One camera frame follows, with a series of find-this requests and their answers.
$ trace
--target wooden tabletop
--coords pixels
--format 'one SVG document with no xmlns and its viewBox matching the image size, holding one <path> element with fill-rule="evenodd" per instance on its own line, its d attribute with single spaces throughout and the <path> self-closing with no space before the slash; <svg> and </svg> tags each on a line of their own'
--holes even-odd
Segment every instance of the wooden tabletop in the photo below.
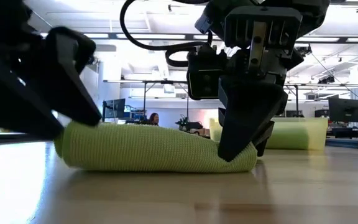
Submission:
<svg viewBox="0 0 358 224">
<path fill-rule="evenodd" d="M 0 223 L 358 224 L 358 149 L 268 150 L 240 174 L 69 169 L 44 142 L 0 146 Z"/>
</svg>

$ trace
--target woman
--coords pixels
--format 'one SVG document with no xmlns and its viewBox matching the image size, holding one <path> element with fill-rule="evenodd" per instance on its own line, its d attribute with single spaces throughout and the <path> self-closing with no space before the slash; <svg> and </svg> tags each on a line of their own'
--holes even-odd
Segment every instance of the woman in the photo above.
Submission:
<svg viewBox="0 0 358 224">
<path fill-rule="evenodd" d="M 152 113 L 150 115 L 149 121 L 151 122 L 152 125 L 158 126 L 158 122 L 160 121 L 160 118 L 158 117 L 158 113 Z"/>
</svg>

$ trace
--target knit fabric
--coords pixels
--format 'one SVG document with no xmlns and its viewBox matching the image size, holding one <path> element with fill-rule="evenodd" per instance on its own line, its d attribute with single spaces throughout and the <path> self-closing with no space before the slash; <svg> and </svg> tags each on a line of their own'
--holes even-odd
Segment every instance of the knit fabric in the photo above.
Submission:
<svg viewBox="0 0 358 224">
<path fill-rule="evenodd" d="M 158 126 L 71 122 L 55 140 L 57 154 L 70 167 L 133 172 L 225 173 L 251 170 L 257 160 L 249 144 L 233 161 L 218 157 L 219 143 Z"/>
</svg>

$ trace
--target ceiling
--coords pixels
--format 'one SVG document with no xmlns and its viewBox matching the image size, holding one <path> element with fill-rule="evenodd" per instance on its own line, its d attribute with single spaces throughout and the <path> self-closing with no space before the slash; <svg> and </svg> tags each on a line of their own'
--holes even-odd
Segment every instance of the ceiling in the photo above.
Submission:
<svg viewBox="0 0 358 224">
<path fill-rule="evenodd" d="M 119 12 L 124 1 L 119 0 L 26 0 L 35 11 L 31 25 L 41 32 L 51 26 L 67 26 L 84 33 L 122 32 Z M 184 5 L 166 0 L 136 1 L 126 15 L 126 25 L 132 33 L 199 34 L 194 23 L 204 6 Z M 330 6 L 324 24 L 309 33 L 315 36 L 358 35 L 358 6 Z M 175 41 L 146 41 L 148 44 L 174 44 Z M 185 78 L 186 68 L 168 67 L 163 54 L 143 50 L 127 40 L 98 41 L 115 45 L 123 75 L 156 75 L 168 71 L 176 78 Z M 288 72 L 289 82 L 317 83 L 318 78 L 333 71 L 346 82 L 350 69 L 358 66 L 358 44 L 311 44 L 313 55 Z M 174 55 L 184 60 L 185 54 Z"/>
</svg>

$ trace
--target computer monitor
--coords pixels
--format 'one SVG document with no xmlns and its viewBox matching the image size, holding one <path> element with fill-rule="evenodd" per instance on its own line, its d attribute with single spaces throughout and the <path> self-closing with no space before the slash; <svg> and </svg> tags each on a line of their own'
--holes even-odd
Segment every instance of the computer monitor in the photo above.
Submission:
<svg viewBox="0 0 358 224">
<path fill-rule="evenodd" d="M 103 118 L 123 118 L 125 110 L 125 99 L 108 100 L 103 102 Z"/>
<path fill-rule="evenodd" d="M 329 98 L 328 106 L 331 121 L 358 122 L 358 100 Z"/>
</svg>

